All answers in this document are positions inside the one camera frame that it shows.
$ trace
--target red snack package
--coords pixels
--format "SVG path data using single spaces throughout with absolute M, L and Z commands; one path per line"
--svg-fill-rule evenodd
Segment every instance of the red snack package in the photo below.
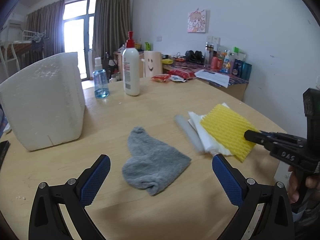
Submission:
M 166 82 L 167 80 L 169 80 L 170 77 L 171 75 L 169 74 L 162 74 L 162 75 L 156 75 L 150 78 L 150 80 L 156 81 L 156 82 Z
M 195 74 L 191 70 L 184 70 L 184 69 L 180 69 L 180 68 L 170 70 L 168 72 L 168 74 L 176 75 L 176 76 L 182 77 L 184 79 L 191 79 L 191 78 L 196 77 Z

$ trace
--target blue gripper pad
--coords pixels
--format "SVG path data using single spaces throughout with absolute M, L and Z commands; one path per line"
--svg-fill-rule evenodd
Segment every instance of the blue gripper pad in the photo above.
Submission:
M 110 168 L 110 158 L 108 156 L 105 156 L 80 190 L 79 201 L 83 207 L 92 204 L 102 183 L 106 179 L 110 171 Z
M 240 207 L 244 201 L 242 188 L 218 155 L 213 157 L 212 169 L 231 204 Z

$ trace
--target cartoon painting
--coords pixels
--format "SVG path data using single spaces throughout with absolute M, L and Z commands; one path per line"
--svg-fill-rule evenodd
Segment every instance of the cartoon painting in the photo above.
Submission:
M 207 11 L 199 8 L 189 13 L 188 16 L 188 33 L 205 33 L 207 22 Z

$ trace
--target glass door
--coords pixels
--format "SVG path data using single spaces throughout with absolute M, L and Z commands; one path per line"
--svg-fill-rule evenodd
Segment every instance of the glass door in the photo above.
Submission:
M 63 15 L 65 52 L 78 52 L 82 80 L 91 76 L 88 52 L 92 49 L 95 4 L 96 0 L 68 3 Z

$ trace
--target red bottle cap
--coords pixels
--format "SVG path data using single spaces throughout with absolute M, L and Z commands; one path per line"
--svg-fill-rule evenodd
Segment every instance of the red bottle cap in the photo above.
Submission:
M 133 36 L 133 32 L 128 32 L 128 38 L 129 39 L 125 43 L 125 46 L 126 46 L 127 49 L 134 48 L 134 40 L 133 40 L 132 36 Z

